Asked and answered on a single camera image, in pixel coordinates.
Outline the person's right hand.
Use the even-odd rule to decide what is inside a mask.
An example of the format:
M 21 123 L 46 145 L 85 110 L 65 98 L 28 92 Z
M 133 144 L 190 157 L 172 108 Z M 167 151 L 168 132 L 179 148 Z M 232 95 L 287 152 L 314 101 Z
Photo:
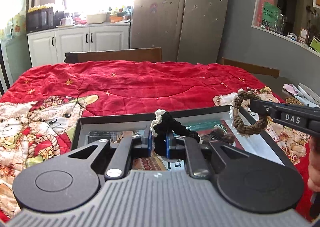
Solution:
M 309 179 L 308 187 L 313 192 L 320 191 L 320 153 L 319 153 L 319 139 L 311 137 L 309 140 Z

